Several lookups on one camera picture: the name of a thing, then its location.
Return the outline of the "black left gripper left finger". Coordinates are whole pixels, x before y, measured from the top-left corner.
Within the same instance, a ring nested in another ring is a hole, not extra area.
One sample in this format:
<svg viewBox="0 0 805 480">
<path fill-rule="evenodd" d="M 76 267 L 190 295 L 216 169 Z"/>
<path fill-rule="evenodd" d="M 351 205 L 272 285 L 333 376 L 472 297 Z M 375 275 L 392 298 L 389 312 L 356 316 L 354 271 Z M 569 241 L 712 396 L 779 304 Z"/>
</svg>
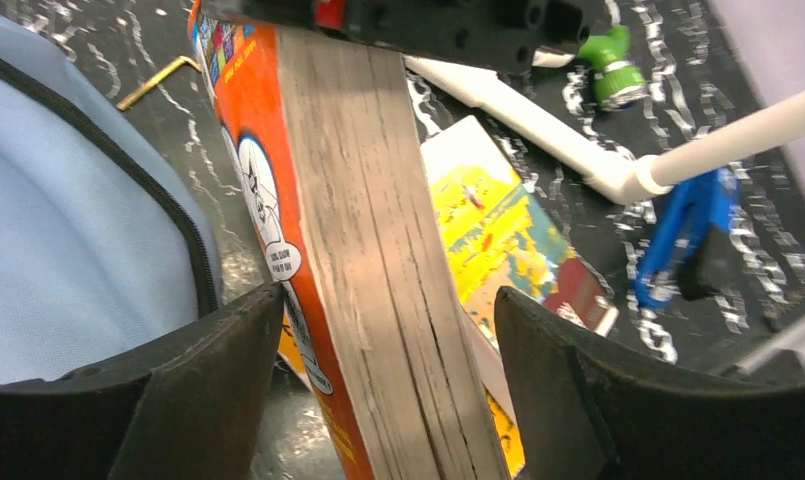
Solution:
<svg viewBox="0 0 805 480">
<path fill-rule="evenodd" d="M 283 320 L 261 285 L 54 381 L 0 386 L 0 479 L 246 479 Z"/>
</svg>

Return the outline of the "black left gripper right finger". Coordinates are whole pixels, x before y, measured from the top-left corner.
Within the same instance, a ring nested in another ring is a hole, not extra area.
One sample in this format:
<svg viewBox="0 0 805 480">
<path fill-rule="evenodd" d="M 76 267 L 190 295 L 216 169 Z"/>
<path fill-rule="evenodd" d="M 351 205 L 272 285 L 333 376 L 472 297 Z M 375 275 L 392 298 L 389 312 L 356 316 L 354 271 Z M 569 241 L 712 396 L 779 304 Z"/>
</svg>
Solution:
<svg viewBox="0 0 805 480">
<path fill-rule="evenodd" d="M 495 325 L 534 479 L 805 479 L 805 384 L 674 366 L 503 286 Z"/>
</svg>

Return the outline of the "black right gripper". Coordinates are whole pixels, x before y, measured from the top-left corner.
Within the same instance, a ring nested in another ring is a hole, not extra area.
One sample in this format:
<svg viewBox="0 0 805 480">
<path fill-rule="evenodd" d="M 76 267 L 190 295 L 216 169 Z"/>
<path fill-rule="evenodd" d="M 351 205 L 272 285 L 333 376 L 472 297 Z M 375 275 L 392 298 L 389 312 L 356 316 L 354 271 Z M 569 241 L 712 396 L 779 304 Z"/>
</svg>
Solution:
<svg viewBox="0 0 805 480">
<path fill-rule="evenodd" d="M 586 1 L 206 0 L 203 14 L 269 24 L 462 65 L 524 73 L 534 53 L 575 55 L 590 36 Z"/>
</svg>

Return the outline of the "light blue student backpack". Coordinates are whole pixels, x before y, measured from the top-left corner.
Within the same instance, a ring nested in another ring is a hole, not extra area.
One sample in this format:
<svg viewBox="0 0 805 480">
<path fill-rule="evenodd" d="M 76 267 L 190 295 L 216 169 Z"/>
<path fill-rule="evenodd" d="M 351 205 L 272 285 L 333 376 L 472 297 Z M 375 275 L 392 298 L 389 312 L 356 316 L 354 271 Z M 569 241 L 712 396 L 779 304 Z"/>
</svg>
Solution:
<svg viewBox="0 0 805 480">
<path fill-rule="evenodd" d="M 175 170 L 49 40 L 0 14 L 0 385 L 53 380 L 215 311 Z"/>
</svg>

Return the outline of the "beige paperback book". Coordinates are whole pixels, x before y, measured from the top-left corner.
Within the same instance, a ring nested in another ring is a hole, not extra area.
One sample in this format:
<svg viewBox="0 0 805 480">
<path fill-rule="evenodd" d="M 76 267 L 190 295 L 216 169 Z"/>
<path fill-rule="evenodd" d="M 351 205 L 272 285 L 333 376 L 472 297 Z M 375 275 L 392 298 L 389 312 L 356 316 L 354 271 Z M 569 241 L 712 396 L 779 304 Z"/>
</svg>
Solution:
<svg viewBox="0 0 805 480">
<path fill-rule="evenodd" d="M 428 139 L 422 154 L 484 386 L 494 408 L 514 420 L 496 338 L 497 291 L 513 287 L 601 336 L 618 308 L 474 116 Z"/>
</svg>

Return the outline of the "orange storey treehouse book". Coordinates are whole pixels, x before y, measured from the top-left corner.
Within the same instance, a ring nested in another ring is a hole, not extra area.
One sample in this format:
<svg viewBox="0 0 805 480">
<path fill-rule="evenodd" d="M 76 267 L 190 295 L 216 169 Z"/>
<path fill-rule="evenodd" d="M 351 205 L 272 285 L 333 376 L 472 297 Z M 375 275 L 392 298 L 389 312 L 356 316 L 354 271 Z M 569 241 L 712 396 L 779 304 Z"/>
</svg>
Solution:
<svg viewBox="0 0 805 480">
<path fill-rule="evenodd" d="M 400 54 L 194 3 L 209 95 L 350 479 L 505 479 Z"/>
</svg>

